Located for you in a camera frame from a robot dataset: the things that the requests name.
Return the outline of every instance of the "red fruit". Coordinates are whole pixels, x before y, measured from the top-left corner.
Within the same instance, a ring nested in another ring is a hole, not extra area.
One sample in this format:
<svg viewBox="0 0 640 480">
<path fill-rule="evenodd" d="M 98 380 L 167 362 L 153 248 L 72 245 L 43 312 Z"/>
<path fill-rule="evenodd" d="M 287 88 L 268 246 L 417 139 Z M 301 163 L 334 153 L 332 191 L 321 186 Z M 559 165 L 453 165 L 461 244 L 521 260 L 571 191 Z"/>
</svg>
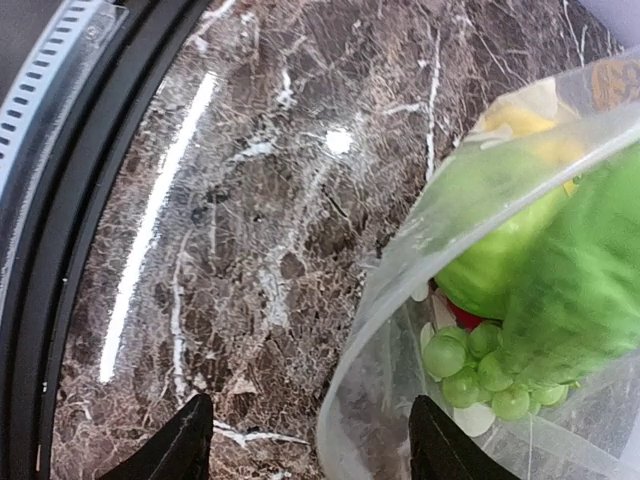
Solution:
<svg viewBox="0 0 640 480">
<path fill-rule="evenodd" d="M 460 307 L 456 306 L 448 298 L 447 298 L 447 304 L 449 305 L 449 308 L 451 309 L 453 314 L 457 317 L 458 321 L 462 324 L 464 328 L 473 330 L 474 328 L 476 328 L 478 325 L 480 325 L 482 322 L 486 320 L 482 317 L 478 317 L 477 315 L 474 315 L 473 313 L 469 313 L 465 310 L 462 310 Z"/>
</svg>

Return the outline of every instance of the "plastic bag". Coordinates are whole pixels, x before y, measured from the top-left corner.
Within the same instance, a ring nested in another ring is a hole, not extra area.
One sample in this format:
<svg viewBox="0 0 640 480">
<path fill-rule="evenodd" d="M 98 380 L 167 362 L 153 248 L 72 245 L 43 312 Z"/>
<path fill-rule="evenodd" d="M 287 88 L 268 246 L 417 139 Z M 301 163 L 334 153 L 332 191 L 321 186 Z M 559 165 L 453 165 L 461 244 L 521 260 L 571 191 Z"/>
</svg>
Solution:
<svg viewBox="0 0 640 480">
<path fill-rule="evenodd" d="M 415 397 L 453 415 L 422 367 L 419 337 L 433 309 L 411 293 L 527 205 L 557 188 L 570 193 L 572 179 L 640 140 L 639 89 L 640 50 L 542 80 L 497 99 L 445 161 L 367 278 L 319 418 L 330 479 L 410 478 Z M 522 111 L 547 123 L 518 119 Z M 640 479 L 637 366 L 634 352 L 562 406 L 498 420 L 474 441 L 524 479 Z"/>
</svg>

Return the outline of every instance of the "black rubber seal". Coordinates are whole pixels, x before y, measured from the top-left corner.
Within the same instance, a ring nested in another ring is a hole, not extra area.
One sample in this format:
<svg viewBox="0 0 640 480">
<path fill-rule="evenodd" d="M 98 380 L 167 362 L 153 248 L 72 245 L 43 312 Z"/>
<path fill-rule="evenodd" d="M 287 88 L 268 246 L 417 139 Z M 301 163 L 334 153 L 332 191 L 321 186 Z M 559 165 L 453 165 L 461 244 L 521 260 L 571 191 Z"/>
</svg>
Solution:
<svg viewBox="0 0 640 480">
<path fill-rule="evenodd" d="M 49 478 L 62 355 L 98 220 L 151 98 L 208 3 L 126 2 L 129 16 L 54 146 L 19 243 L 11 302 L 3 312 L 0 429 L 6 435 L 0 441 L 8 465 L 0 465 L 5 467 L 0 477 Z"/>
</svg>

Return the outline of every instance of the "marble countertop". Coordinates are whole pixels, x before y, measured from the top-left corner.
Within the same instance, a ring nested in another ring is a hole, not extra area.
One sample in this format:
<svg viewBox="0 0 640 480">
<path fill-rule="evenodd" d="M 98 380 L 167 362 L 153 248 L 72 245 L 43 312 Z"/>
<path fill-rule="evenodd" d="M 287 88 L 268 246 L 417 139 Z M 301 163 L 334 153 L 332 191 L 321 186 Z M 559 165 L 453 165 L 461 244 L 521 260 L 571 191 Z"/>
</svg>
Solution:
<svg viewBox="0 0 640 480">
<path fill-rule="evenodd" d="M 566 0 L 214 1 L 100 221 L 54 478 L 108 470 L 197 391 L 212 478 L 323 478 L 365 272 L 426 178 L 496 96 L 616 51 Z"/>
</svg>

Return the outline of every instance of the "green grape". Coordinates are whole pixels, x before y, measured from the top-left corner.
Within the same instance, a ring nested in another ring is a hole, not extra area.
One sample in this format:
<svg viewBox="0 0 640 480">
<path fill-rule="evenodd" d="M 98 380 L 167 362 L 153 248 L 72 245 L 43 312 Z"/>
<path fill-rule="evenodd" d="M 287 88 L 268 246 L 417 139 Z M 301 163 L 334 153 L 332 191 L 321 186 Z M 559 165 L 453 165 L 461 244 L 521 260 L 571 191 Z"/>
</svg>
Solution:
<svg viewBox="0 0 640 480">
<path fill-rule="evenodd" d="M 466 352 L 455 338 L 435 336 L 422 348 L 424 368 L 434 377 L 450 377 L 464 366 Z"/>
<path fill-rule="evenodd" d="M 433 325 L 427 323 L 424 327 L 422 327 L 422 330 L 420 330 L 420 347 L 424 348 L 434 335 L 435 330 L 433 329 Z"/>
<path fill-rule="evenodd" d="M 442 381 L 444 399 L 456 408 L 468 408 L 478 401 L 480 387 L 476 372 L 464 367 L 455 375 Z"/>
<path fill-rule="evenodd" d="M 493 392 L 480 387 L 480 392 L 478 393 L 478 403 L 490 402 L 491 398 L 493 398 Z"/>
<path fill-rule="evenodd" d="M 469 355 L 467 355 L 467 359 L 464 362 L 464 366 L 465 367 L 470 367 L 470 368 L 475 370 L 475 369 L 478 368 L 478 361 L 475 358 L 470 357 Z"/>
<path fill-rule="evenodd" d="M 467 348 L 467 332 L 459 327 L 443 327 L 436 332 L 436 335 L 455 338 L 465 349 Z"/>
<path fill-rule="evenodd" d="M 531 392 L 531 399 L 541 405 L 553 405 L 562 395 L 566 393 L 565 385 L 556 385 L 555 387 L 538 388 Z"/>
<path fill-rule="evenodd" d="M 559 407 L 567 400 L 567 395 L 569 395 L 569 385 L 561 385 L 562 393 L 560 394 L 560 398 L 553 402 L 549 407 Z"/>
<path fill-rule="evenodd" d="M 480 360 L 478 365 L 478 381 L 480 386 L 490 392 L 500 392 L 513 383 L 511 375 L 504 372 L 501 363 L 501 352 L 491 352 Z"/>
<path fill-rule="evenodd" d="M 540 405 L 539 402 L 536 402 L 533 399 L 529 400 L 529 413 L 531 415 L 537 415 L 540 412 L 540 408 L 542 407 L 542 405 Z"/>
<path fill-rule="evenodd" d="M 482 322 L 469 334 L 467 345 L 471 355 L 476 358 L 483 358 L 488 353 L 493 352 L 500 346 L 498 342 L 499 334 L 500 327 L 495 323 Z"/>
<path fill-rule="evenodd" d="M 512 385 L 498 392 L 491 400 L 491 408 L 503 420 L 518 420 L 529 411 L 529 393 L 521 386 Z"/>
</svg>

